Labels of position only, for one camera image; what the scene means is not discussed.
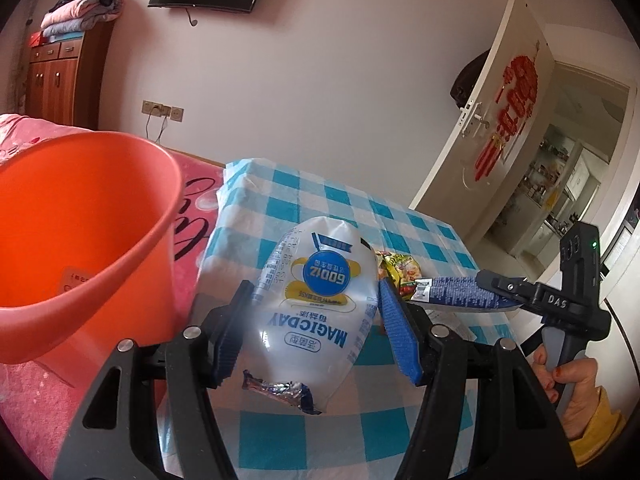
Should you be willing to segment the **yellow sleeve forearm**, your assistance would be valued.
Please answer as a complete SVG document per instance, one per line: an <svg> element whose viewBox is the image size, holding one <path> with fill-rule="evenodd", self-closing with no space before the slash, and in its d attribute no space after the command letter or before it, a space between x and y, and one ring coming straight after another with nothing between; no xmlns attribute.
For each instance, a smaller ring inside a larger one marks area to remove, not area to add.
<svg viewBox="0 0 640 480"><path fill-rule="evenodd" d="M605 388L597 386L598 403L584 429L570 437L570 448L578 467L583 467L601 455L620 435L626 418L620 410L612 410Z"/></svg>

